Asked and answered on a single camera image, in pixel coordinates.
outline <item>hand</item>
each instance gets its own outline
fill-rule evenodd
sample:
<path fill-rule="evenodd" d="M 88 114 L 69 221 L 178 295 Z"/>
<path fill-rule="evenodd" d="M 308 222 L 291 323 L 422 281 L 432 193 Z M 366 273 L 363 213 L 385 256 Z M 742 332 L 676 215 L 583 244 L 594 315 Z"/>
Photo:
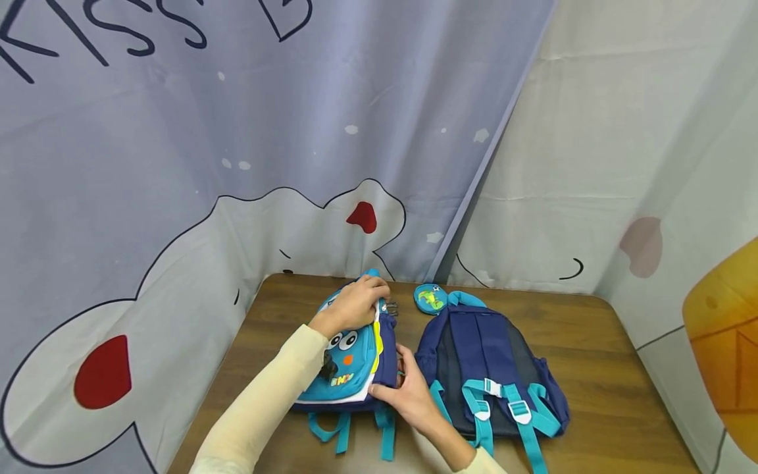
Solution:
<path fill-rule="evenodd" d="M 320 311 L 309 326 L 331 339 L 338 332 L 370 325 L 379 298 L 390 297 L 390 287 L 379 277 L 363 275 L 345 286 L 331 305 Z"/>
<path fill-rule="evenodd" d="M 442 413 L 432 400 L 429 387 L 426 385 L 413 352 L 400 344 L 397 344 L 396 348 L 399 354 L 398 371 L 405 374 L 405 378 L 399 378 L 399 388 L 372 385 L 368 393 L 392 405 L 410 426 L 428 437 L 429 433 L 441 422 L 446 425 L 449 423 L 442 417 Z"/>
<path fill-rule="evenodd" d="M 384 385 L 372 385 L 368 393 L 372 397 L 385 401 L 417 429 L 437 451 L 453 472 L 461 471 L 471 465 L 476 451 L 442 416 L 431 392 L 426 385 L 424 375 L 416 363 L 413 352 L 408 347 L 397 344 L 398 372 L 404 373 L 398 379 L 399 388 Z"/>

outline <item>backpack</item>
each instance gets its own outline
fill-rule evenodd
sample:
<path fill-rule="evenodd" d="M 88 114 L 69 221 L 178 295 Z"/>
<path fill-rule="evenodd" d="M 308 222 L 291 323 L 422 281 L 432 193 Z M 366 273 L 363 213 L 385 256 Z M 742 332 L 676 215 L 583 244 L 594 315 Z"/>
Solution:
<path fill-rule="evenodd" d="M 366 272 L 379 276 L 372 269 Z M 342 291 L 329 296 L 318 309 L 327 308 Z M 394 458 L 395 417 L 391 408 L 368 394 L 371 384 L 396 388 L 397 352 L 395 351 L 396 305 L 380 299 L 374 323 L 357 331 L 343 331 L 334 336 L 324 352 L 324 366 L 318 376 L 303 391 L 293 410 L 309 414 L 309 427 L 322 442 L 337 436 L 337 454 L 347 451 L 350 432 L 350 413 L 374 412 L 382 431 L 381 458 Z M 317 413 L 339 413 L 337 427 L 326 431 L 318 425 Z"/>
<path fill-rule="evenodd" d="M 415 291 L 429 321 L 418 352 L 440 412 L 474 447 L 493 454 L 493 438 L 519 436 L 534 470 L 547 474 L 537 435 L 562 435 L 569 405 L 545 359 L 502 314 L 477 297 L 437 285 Z"/>

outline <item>yellow trim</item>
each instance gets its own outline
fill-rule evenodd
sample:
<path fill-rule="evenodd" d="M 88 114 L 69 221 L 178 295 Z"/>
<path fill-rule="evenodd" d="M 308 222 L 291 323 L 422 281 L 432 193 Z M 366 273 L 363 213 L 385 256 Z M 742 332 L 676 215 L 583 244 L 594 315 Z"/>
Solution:
<path fill-rule="evenodd" d="M 374 366 L 371 367 L 371 373 L 375 374 L 379 368 L 379 356 L 384 352 L 384 342 L 381 340 L 379 320 L 374 321 L 374 339 L 377 341 L 377 358 L 374 359 Z"/>

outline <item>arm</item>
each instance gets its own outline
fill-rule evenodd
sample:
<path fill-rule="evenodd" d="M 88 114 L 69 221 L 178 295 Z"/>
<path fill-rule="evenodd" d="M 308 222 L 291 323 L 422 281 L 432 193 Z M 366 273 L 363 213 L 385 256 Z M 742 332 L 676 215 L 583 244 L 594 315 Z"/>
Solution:
<path fill-rule="evenodd" d="M 344 287 L 331 306 L 290 336 L 213 425 L 190 472 L 250 474 L 287 410 L 321 370 L 327 341 L 373 322 L 373 306 L 389 296 L 378 277 L 365 275 Z"/>
<path fill-rule="evenodd" d="M 506 474 L 482 448 L 475 450 L 450 425 L 431 398 L 424 376 L 416 364 L 413 352 L 397 344 L 399 371 L 405 379 L 399 388 L 372 385 L 373 397 L 392 405 L 395 410 L 416 428 L 440 452 L 447 466 L 458 474 Z"/>
<path fill-rule="evenodd" d="M 326 346 L 327 338 L 312 327 L 295 331 L 213 425 L 190 472 L 252 472 L 287 410 L 321 369 Z"/>

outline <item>light blue curtain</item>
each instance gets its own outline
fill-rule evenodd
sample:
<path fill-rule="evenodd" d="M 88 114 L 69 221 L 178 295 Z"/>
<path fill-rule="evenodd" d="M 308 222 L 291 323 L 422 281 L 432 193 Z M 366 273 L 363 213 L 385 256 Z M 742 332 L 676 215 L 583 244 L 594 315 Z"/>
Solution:
<path fill-rule="evenodd" d="M 266 275 L 435 273 L 553 0 L 0 7 L 0 471 L 164 472 Z"/>

